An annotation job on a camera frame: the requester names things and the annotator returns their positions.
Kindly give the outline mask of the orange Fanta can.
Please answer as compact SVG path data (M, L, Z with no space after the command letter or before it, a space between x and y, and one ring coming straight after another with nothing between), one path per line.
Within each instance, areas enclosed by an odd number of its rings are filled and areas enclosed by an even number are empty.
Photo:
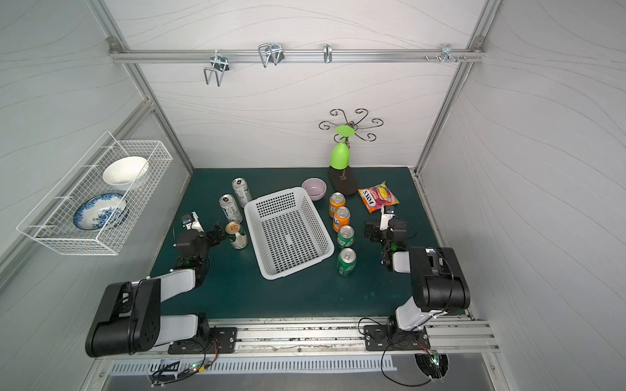
M329 216L334 217L338 208L346 204L346 197L341 192L334 192L329 198Z

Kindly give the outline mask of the white Monster can label side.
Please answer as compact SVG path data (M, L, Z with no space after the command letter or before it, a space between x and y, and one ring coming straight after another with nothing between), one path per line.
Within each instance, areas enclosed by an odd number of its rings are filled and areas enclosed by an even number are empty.
M248 183L245 179L236 178L232 181L231 185L241 208L244 208L253 200Z

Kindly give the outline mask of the white perforated plastic basket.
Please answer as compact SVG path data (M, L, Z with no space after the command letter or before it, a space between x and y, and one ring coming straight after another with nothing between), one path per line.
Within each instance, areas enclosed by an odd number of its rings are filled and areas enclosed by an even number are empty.
M252 200L244 212L259 270L266 280L293 275L334 255L334 242L302 187Z

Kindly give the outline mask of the green gold beer can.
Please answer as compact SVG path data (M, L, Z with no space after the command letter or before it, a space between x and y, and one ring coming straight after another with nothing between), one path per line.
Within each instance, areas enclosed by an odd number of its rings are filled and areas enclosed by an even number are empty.
M234 249L244 249L248 244L248 236L243 226L237 222L230 222L225 227L225 233Z

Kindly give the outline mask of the white Monster energy can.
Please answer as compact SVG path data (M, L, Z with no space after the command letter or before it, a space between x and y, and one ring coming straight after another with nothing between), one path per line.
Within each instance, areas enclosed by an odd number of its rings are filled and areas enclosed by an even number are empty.
M242 223L243 217L233 195L222 195L218 202L229 222Z

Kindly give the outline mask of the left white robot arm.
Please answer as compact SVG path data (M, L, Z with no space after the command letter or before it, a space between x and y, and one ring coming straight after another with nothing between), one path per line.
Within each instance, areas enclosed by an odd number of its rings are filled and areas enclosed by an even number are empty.
M208 232L189 223L174 244L179 257L169 273L107 286L86 337L86 354L133 355L184 342L208 348L211 331L204 314L163 315L161 303L200 288L210 270L210 249L225 239L218 223Z

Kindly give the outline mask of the green soda can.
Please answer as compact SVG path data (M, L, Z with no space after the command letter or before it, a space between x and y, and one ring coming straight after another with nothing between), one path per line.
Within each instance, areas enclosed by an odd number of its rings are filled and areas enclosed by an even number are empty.
M350 225L344 225L337 232L337 243L341 249L350 248L354 244L355 230Z
M337 273L342 276L351 275L356 266L357 255L354 249L342 249L337 257Z

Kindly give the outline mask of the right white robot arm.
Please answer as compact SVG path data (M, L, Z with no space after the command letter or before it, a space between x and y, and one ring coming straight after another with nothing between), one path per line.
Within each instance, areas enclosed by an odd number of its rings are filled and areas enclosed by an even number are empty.
M388 332L420 332L442 315L470 306L470 290L450 247L420 247L407 243L409 224L397 217L386 229L365 223L365 237L382 245L381 263L390 272L410 275L411 296L389 318Z

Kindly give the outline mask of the orange Schweppes can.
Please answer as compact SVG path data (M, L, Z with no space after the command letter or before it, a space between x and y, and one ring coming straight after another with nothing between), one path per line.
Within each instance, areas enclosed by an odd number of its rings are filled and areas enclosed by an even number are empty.
M336 208L333 217L334 231L339 232L343 226L350 224L350 210L345 206Z

